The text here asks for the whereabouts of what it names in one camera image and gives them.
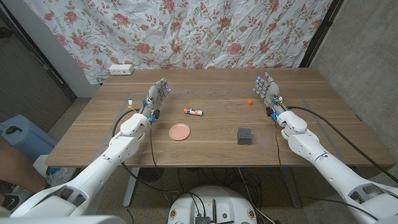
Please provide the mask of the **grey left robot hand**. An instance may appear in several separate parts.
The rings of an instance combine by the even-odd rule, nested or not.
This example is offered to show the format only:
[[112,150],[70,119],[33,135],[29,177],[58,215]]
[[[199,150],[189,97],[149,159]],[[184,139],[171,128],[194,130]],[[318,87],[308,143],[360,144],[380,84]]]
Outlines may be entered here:
[[148,90],[146,98],[143,100],[143,106],[139,113],[147,117],[150,121],[158,119],[160,116],[160,107],[165,97],[171,92],[167,80],[162,78],[155,82]]

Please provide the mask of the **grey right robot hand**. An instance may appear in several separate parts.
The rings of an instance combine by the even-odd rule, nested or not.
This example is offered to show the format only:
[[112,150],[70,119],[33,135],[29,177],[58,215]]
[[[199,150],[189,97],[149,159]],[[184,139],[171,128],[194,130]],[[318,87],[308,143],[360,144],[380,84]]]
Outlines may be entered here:
[[266,106],[266,114],[272,120],[275,121],[281,113],[287,111],[280,95],[279,86],[268,72],[265,72],[265,77],[257,77],[255,87],[252,90],[262,99]]

